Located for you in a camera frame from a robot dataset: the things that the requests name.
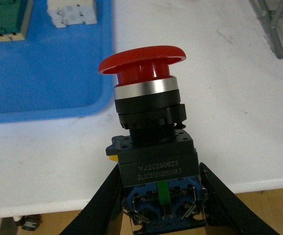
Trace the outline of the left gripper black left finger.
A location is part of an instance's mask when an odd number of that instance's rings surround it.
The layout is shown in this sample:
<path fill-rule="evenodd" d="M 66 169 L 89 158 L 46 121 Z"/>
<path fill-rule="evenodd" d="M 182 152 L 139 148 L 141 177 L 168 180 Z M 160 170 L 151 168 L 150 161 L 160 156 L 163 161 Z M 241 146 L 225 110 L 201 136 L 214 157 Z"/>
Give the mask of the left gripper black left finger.
<path fill-rule="evenodd" d="M 93 198 L 61 232 L 62 235 L 119 235 L 124 188 L 116 165 Z"/>

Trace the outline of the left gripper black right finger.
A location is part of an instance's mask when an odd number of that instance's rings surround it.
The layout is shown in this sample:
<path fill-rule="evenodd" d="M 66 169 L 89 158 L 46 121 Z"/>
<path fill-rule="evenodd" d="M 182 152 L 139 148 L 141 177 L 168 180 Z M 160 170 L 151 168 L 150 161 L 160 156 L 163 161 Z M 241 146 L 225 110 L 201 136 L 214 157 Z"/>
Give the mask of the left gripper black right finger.
<path fill-rule="evenodd" d="M 200 163 L 202 184 L 208 191 L 205 202 L 207 235 L 277 235 L 278 232 L 252 212 L 207 167 Z"/>

